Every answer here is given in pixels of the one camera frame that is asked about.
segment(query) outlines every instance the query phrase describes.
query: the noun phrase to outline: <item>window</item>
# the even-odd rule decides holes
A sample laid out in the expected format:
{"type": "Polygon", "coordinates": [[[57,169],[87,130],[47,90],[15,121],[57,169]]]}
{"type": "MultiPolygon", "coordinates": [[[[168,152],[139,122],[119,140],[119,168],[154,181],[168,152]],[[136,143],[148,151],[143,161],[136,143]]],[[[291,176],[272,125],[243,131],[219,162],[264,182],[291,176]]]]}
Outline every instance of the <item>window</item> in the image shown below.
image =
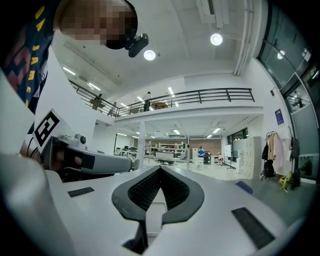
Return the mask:
{"type": "Polygon", "coordinates": [[[246,139],[248,137],[249,137],[248,128],[242,129],[227,137],[228,145],[231,145],[231,157],[228,157],[229,161],[231,159],[233,162],[237,161],[238,150],[242,150],[242,141],[240,142],[240,140],[246,139]]]}

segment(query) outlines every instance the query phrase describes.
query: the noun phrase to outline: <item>white cabinet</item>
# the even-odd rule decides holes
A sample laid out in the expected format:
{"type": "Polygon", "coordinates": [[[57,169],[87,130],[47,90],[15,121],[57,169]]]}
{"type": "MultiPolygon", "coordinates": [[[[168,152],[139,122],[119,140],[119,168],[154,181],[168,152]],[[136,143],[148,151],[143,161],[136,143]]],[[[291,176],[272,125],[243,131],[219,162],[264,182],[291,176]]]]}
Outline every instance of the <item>white cabinet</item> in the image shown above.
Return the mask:
{"type": "Polygon", "coordinates": [[[248,179],[259,177],[261,168],[261,138],[249,137],[243,140],[242,173],[248,179]]]}

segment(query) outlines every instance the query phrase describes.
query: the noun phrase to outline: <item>gray floor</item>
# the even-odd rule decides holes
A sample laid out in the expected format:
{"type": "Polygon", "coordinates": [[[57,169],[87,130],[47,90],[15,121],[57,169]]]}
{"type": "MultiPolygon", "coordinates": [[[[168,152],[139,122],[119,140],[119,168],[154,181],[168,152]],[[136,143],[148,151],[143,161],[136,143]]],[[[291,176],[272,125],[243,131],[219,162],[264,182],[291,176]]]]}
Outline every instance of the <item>gray floor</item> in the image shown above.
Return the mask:
{"type": "Polygon", "coordinates": [[[318,185],[301,183],[300,187],[287,192],[281,189],[278,179],[242,179],[254,189],[254,197],[272,208],[289,226],[296,220],[305,217],[312,204],[314,194],[319,189],[318,185]]]}

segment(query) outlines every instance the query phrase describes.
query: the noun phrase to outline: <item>glass window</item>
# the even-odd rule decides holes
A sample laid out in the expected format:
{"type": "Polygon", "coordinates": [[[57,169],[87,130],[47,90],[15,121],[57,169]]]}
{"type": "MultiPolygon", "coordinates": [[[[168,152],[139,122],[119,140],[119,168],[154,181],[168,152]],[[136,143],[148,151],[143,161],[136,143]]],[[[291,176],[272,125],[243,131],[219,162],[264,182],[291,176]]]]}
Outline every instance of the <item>glass window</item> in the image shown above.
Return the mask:
{"type": "Polygon", "coordinates": [[[276,78],[280,88],[294,75],[295,70],[290,63],[268,43],[265,43],[260,59],[266,65],[269,73],[276,78]]]}

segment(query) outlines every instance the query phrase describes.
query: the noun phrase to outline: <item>black metal railing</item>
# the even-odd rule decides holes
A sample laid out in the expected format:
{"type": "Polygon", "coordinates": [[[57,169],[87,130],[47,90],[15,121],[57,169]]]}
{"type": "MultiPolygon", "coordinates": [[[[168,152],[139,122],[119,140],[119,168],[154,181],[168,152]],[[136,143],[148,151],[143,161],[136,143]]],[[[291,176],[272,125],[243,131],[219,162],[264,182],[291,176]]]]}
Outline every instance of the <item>black metal railing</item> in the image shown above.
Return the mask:
{"type": "Polygon", "coordinates": [[[75,82],[69,80],[69,82],[71,83],[72,87],[75,89],[76,93],[80,95],[80,98],[84,101],[84,103],[89,106],[90,108],[100,111],[104,114],[107,114],[111,117],[117,117],[118,116],[118,112],[119,112],[119,108],[117,106],[114,106],[113,104],[111,104],[110,102],[104,100],[103,98],[97,100],[96,97],[98,97],[96,94],[93,93],[93,91],[91,92],[88,89],[83,88],[82,86],[76,84],[75,82]],[[100,106],[95,107],[94,104],[92,104],[92,102],[94,101],[99,101],[99,103],[101,103],[100,106]]]}
{"type": "Polygon", "coordinates": [[[150,99],[150,107],[144,102],[136,102],[118,110],[118,116],[127,116],[144,111],[154,111],[165,108],[175,108],[182,104],[203,104],[213,101],[255,101],[251,88],[213,88],[202,90],[190,90],[175,93],[173,95],[163,95],[150,99]]]}

